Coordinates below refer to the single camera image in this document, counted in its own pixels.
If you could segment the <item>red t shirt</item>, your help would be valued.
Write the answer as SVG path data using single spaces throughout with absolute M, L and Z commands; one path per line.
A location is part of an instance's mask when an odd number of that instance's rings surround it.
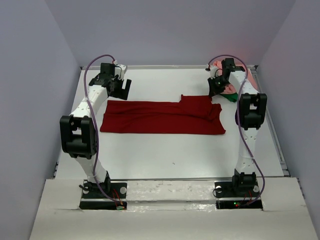
M 181 95 L 178 102 L 107 103 L 100 131 L 117 134 L 223 135 L 222 107 L 206 95 Z

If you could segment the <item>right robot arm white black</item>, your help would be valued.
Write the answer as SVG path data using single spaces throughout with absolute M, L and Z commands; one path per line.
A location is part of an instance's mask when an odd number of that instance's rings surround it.
M 254 157 L 258 131 L 265 122 L 268 97 L 260 93 L 249 81 L 249 69 L 246 64 L 236 65 L 237 58 L 225 55 L 221 66 L 210 60 L 206 71 L 209 96 L 223 93 L 233 86 L 237 93 L 235 123 L 239 131 L 238 160 L 231 181 L 215 183 L 213 194 L 217 198 L 242 197 L 254 193 L 258 186 L 257 175 L 262 171 Z

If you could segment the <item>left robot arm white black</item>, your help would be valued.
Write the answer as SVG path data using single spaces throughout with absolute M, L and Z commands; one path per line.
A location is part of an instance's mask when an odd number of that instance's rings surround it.
M 84 98 L 69 115 L 59 120 L 62 151 L 82 167 L 87 184 L 82 188 L 104 198 L 110 194 L 111 179 L 99 161 L 99 134 L 96 114 L 109 97 L 127 100 L 132 81 L 125 79 L 126 65 L 101 63 L 100 72 L 83 80 Z

